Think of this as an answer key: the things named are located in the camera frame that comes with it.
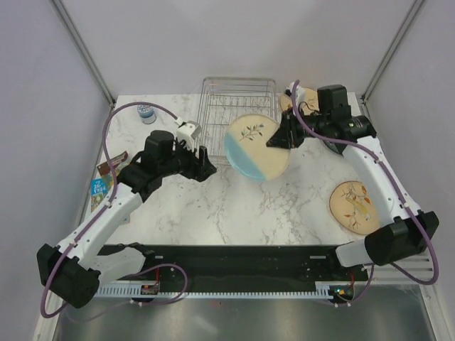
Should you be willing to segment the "blue and cream plate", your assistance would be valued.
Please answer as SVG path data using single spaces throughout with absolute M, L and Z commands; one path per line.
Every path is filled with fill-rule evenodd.
M 227 128 L 225 156 L 240 174 L 263 182 L 278 178 L 289 165 L 289 149 L 268 147 L 279 122 L 262 114 L 245 114 Z

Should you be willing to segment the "cream plate with yellow bird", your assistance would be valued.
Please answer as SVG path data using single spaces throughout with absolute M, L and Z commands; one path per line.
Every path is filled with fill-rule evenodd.
M 329 209 L 347 230 L 367 235 L 380 228 L 380 221 L 366 187 L 359 181 L 346 181 L 331 193 Z

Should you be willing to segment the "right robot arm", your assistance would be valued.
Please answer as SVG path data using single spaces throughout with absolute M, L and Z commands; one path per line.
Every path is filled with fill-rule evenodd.
M 429 252 L 436 269 L 439 264 L 431 238 L 439 220 L 434 212 L 423 212 L 406 193 L 370 120 L 353 115 L 347 89 L 343 85 L 318 88 L 318 110 L 310 115 L 303 113 L 306 91 L 298 82 L 292 82 L 286 94 L 291 106 L 282 112 L 279 128 L 267 146 L 298 148 L 307 138 L 329 143 L 360 177 L 380 221 L 379 229 L 363 240 L 336 247 L 336 255 L 325 263 L 327 274 L 339 280 L 352 266 L 395 264 L 423 251 Z

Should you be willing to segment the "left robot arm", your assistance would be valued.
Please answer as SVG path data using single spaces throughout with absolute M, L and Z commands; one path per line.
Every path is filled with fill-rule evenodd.
M 108 264 L 99 251 L 124 220 L 161 187 L 163 179 L 182 175 L 199 183 L 217 171 L 207 149 L 197 146 L 199 126 L 184 124 L 175 134 L 155 130 L 119 173 L 108 196 L 73 233 L 57 246 L 44 244 L 37 252 L 38 271 L 46 291 L 74 308 L 87 305 L 98 288 L 134 273 L 151 278 L 156 262 L 143 254 L 119 256 Z

